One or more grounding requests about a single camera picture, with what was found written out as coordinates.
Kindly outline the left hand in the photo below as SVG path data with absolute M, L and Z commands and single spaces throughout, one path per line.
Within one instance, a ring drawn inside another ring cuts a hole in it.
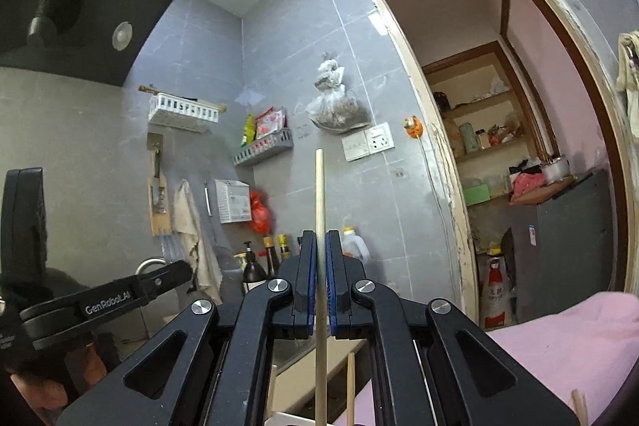
M 88 344 L 80 356 L 82 376 L 89 388 L 99 383 L 107 375 L 106 366 L 99 357 L 95 344 Z M 22 397 L 36 413 L 43 425 L 53 425 L 49 413 L 64 408 L 68 404 L 66 390 L 61 383 L 46 380 L 32 374 L 15 373 L 11 380 Z

